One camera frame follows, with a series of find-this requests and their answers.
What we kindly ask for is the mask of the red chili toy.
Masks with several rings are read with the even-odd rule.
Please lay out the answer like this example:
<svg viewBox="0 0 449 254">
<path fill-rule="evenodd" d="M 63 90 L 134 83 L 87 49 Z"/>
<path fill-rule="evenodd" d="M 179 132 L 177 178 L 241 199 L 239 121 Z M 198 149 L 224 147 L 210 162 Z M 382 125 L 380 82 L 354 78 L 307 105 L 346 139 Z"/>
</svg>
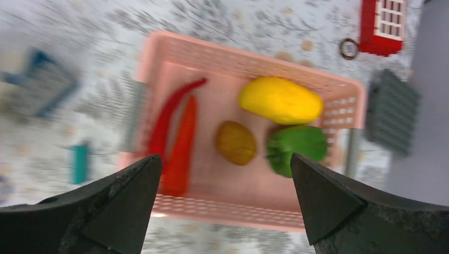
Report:
<svg viewBox="0 0 449 254">
<path fill-rule="evenodd" d="M 161 160 L 164 160 L 165 147 L 168 139 L 168 130 L 170 127 L 172 114 L 175 112 L 184 96 L 192 90 L 205 85 L 207 82 L 207 78 L 201 78 L 184 85 L 171 94 L 160 110 L 150 139 L 146 142 L 146 149 L 144 153 L 145 156 L 156 154 L 160 156 Z"/>
</svg>

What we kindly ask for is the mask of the yellow pepper toy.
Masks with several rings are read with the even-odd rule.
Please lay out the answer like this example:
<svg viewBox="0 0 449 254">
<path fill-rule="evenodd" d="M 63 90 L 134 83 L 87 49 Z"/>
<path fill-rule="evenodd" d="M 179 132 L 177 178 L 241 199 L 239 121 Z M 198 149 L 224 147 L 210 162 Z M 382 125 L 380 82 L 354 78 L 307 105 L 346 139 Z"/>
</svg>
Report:
<svg viewBox="0 0 449 254">
<path fill-rule="evenodd" d="M 292 81 L 259 77 L 241 90 L 239 106 L 281 125 L 313 122 L 323 110 L 319 95 Z"/>
</svg>

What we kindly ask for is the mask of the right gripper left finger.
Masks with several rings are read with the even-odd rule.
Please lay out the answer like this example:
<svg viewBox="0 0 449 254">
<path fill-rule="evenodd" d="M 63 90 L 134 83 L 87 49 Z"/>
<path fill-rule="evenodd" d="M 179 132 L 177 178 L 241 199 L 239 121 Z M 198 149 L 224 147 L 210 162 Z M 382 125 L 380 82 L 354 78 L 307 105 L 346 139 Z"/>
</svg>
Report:
<svg viewBox="0 0 449 254">
<path fill-rule="evenodd" d="M 151 155 L 36 204 L 1 208 L 1 253 L 140 253 L 161 170 Z"/>
</svg>

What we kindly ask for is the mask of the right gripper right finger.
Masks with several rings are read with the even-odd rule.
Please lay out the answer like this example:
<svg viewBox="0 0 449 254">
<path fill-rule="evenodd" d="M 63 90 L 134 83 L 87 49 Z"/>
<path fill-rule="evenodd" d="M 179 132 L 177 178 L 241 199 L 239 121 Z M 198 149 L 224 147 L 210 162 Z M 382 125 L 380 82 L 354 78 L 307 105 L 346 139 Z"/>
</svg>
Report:
<svg viewBox="0 0 449 254">
<path fill-rule="evenodd" d="M 393 195 L 295 153 L 291 170 L 316 253 L 448 253 L 448 207 Z"/>
</svg>

